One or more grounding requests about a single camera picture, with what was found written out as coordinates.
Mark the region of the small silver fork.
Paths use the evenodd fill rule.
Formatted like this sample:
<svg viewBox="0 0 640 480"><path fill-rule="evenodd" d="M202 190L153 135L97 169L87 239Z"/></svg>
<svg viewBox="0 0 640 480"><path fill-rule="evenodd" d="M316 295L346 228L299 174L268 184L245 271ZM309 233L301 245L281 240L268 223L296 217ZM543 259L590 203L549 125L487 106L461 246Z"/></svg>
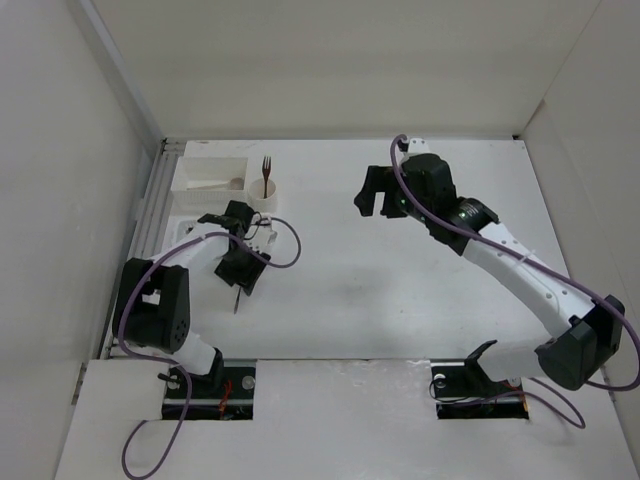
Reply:
<svg viewBox="0 0 640 480"><path fill-rule="evenodd" d="M236 315L238 310L239 310L239 304L240 304L240 299L241 299L241 295L242 295L242 288L238 288L237 293L236 293L236 297L235 297L235 301L234 301L234 307L233 307L233 314Z"/></svg>

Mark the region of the beige wooden spoon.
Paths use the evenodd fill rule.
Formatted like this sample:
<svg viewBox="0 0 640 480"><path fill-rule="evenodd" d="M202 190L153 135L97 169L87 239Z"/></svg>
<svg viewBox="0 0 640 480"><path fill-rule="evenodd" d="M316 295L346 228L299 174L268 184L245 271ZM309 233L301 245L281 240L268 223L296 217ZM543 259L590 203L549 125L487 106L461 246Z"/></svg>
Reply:
<svg viewBox="0 0 640 480"><path fill-rule="evenodd" d="M243 190L244 179L240 177L223 181L193 180L187 183L187 190Z"/></svg>

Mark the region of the brown wooden fork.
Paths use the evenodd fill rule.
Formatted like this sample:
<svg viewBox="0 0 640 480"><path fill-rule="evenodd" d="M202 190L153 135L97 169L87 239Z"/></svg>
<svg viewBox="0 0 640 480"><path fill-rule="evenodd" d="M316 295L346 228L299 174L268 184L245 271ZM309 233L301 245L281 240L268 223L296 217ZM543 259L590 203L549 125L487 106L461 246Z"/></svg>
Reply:
<svg viewBox="0 0 640 480"><path fill-rule="evenodd" d="M261 165L261 173L263 178L263 198L266 199L269 196L269 179L272 169L272 159L270 156L265 156Z"/></svg>

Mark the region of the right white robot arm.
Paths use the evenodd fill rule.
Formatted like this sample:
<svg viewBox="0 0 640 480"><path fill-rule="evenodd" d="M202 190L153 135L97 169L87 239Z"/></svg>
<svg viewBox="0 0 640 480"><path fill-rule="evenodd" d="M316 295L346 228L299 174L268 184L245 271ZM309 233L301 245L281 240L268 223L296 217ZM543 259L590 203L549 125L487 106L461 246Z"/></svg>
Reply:
<svg viewBox="0 0 640 480"><path fill-rule="evenodd" d="M373 213L383 194L387 218L412 217L457 255L493 276L541 322L547 336L501 344L490 340L465 360L463 381L477 394L516 377L544 376L567 390L585 385L618 350L623 305L607 308L577 288L532 267L527 250L486 205L457 194L449 165L438 155L408 155L398 168L368 167L354 199L360 214Z"/></svg>

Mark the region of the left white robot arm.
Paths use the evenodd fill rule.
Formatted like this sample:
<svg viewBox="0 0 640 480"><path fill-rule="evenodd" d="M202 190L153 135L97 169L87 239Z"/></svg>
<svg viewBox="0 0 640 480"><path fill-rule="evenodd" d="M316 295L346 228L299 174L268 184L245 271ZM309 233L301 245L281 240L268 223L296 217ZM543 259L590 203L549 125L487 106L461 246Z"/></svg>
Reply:
<svg viewBox="0 0 640 480"><path fill-rule="evenodd" d="M222 352L191 329L191 277L211 274L249 296L271 258L271 219L248 204L228 203L205 214L176 245L148 259L132 258L122 270L112 334L181 365L201 396L223 387Z"/></svg>

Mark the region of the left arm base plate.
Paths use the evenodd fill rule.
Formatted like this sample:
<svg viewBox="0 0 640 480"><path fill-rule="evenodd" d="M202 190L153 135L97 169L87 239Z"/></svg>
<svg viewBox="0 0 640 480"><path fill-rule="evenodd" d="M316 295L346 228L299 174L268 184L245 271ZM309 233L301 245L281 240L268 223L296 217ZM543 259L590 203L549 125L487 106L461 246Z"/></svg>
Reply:
<svg viewBox="0 0 640 480"><path fill-rule="evenodd" d="M256 387L255 360L225 360L220 380L192 375L192 395L186 420L252 420ZM178 420L187 394L184 376L173 367L160 373L165 383L161 405L163 420Z"/></svg>

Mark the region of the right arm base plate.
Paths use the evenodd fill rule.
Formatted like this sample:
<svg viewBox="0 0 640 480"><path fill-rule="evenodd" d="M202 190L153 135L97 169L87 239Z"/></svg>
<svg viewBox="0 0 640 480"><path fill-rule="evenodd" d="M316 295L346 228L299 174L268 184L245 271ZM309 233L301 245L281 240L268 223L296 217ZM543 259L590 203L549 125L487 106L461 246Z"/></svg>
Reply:
<svg viewBox="0 0 640 480"><path fill-rule="evenodd" d="M464 360L433 360L430 371L439 420L529 419L521 387L494 382Z"/></svg>

